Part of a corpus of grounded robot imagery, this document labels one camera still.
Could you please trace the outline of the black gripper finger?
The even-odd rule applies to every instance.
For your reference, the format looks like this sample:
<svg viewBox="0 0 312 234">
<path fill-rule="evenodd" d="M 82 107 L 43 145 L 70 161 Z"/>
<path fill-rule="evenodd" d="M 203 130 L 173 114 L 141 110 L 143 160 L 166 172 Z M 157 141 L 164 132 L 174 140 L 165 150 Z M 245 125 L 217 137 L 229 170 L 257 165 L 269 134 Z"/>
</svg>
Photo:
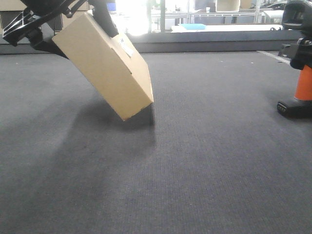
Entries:
<svg viewBox="0 0 312 234">
<path fill-rule="evenodd" d="M 312 67 L 312 40 L 300 38 L 297 43 L 282 44 L 278 53 L 280 57 L 289 58 L 290 66 L 303 70 L 305 66 Z"/>
</svg>

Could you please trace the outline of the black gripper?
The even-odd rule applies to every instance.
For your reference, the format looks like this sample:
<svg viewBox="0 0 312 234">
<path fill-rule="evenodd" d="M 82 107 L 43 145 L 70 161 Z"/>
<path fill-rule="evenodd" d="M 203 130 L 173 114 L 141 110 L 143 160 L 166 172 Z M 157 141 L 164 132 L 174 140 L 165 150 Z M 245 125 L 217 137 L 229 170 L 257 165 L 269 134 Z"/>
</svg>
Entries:
<svg viewBox="0 0 312 234">
<path fill-rule="evenodd" d="M 67 56 L 52 41 L 52 33 L 42 31 L 41 26 L 64 14 L 71 18 L 85 3 L 83 0 L 23 0 L 26 8 L 19 13 L 4 29 L 2 38 L 13 46 L 23 38 L 28 38 L 32 48 L 38 51 L 56 54 L 67 59 Z M 93 6 L 93 18 L 111 38 L 118 35 L 106 0 L 90 0 Z"/>
</svg>

